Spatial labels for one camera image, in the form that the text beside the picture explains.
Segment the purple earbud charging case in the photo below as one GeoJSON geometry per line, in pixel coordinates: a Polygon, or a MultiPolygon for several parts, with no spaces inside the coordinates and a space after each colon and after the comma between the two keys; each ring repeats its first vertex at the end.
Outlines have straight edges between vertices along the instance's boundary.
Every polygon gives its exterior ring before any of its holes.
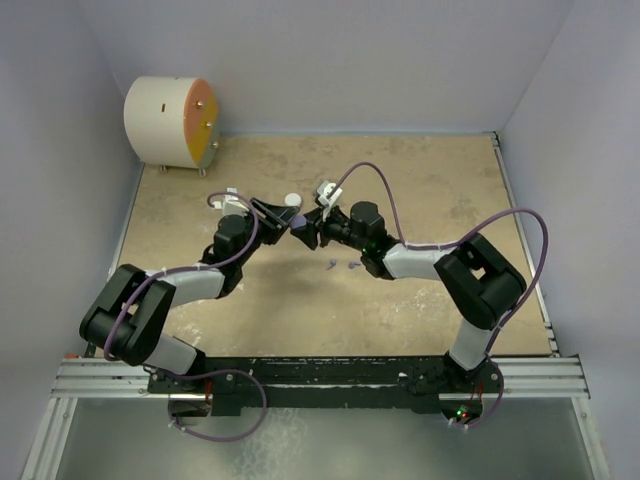
{"type": "Polygon", "coordinates": [[[304,215],[296,215],[290,223],[292,232],[304,231],[307,227],[307,219],[304,215]]]}

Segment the white earbud charging case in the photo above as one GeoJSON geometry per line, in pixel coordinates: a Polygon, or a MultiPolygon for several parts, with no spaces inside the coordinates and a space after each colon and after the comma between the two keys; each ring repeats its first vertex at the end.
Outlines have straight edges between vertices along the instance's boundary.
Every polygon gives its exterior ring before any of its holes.
{"type": "Polygon", "coordinates": [[[285,196],[285,205],[292,207],[300,207],[302,205],[302,197],[297,193],[289,193],[285,196]]]}

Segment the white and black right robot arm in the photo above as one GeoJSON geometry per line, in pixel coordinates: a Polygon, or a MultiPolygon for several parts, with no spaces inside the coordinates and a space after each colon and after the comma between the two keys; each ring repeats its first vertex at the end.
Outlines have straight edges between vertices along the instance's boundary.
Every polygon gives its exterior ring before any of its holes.
{"type": "Polygon", "coordinates": [[[360,254],[360,263],[375,278],[441,282],[462,315],[447,355],[446,383],[467,391],[480,379],[479,366],[499,322],[514,310],[527,290],[520,272],[481,234],[451,247],[409,246],[390,235],[378,206],[361,201],[348,215],[335,207],[318,207],[294,217],[290,232],[314,250],[334,241],[360,254]]]}

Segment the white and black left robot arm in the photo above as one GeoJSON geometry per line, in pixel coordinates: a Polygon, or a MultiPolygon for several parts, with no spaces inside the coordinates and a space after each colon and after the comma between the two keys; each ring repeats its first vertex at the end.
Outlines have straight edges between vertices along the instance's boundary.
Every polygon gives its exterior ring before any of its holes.
{"type": "Polygon", "coordinates": [[[167,370],[182,391],[198,390],[206,369],[195,347],[163,333],[170,310],[228,296],[251,255],[276,244],[299,210],[253,198],[246,212],[221,217],[197,263],[159,271],[119,266],[81,321],[80,337],[109,361],[167,370]]]}

